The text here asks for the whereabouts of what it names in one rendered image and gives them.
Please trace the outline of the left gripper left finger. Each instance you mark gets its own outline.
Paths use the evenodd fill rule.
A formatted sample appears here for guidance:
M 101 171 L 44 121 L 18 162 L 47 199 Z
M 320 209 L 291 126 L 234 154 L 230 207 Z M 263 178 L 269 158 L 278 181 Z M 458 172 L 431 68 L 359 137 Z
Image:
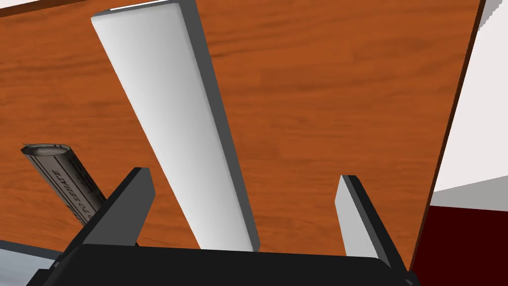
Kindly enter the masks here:
M 155 198 L 149 168 L 135 167 L 107 198 L 65 252 L 82 244 L 134 246 Z

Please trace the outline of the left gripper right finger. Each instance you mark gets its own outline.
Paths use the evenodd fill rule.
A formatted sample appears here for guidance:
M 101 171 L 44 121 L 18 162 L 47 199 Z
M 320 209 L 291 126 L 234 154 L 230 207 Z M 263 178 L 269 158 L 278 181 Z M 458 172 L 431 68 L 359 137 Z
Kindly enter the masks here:
M 340 176 L 335 207 L 346 256 L 377 258 L 395 271 L 406 271 L 394 242 L 357 176 Z

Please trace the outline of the grey printed cylinder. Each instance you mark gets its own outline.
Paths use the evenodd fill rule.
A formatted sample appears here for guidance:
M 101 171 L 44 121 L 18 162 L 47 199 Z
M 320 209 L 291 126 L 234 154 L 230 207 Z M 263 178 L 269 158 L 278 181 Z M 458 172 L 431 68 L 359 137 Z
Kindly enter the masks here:
M 106 201 L 70 146 L 25 144 L 20 150 L 67 208 L 86 225 Z

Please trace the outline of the white flat slab dark edge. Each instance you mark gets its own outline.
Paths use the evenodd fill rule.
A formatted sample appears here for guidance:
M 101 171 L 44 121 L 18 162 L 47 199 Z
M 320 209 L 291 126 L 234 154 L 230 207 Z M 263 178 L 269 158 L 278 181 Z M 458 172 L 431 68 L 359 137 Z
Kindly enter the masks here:
M 91 22 L 199 247 L 257 252 L 195 0 L 112 8 Z

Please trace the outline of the orange wooden table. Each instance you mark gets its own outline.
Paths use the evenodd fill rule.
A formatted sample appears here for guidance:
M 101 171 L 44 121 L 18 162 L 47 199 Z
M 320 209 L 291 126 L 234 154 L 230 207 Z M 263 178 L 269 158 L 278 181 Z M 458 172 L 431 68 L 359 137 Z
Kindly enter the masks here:
M 105 195 L 150 168 L 139 244 L 197 248 L 85 0 L 0 17 L 0 240 L 63 251 L 81 226 L 21 154 L 63 143 Z M 357 175 L 408 263 L 480 0 L 196 0 L 266 252 L 342 255 Z

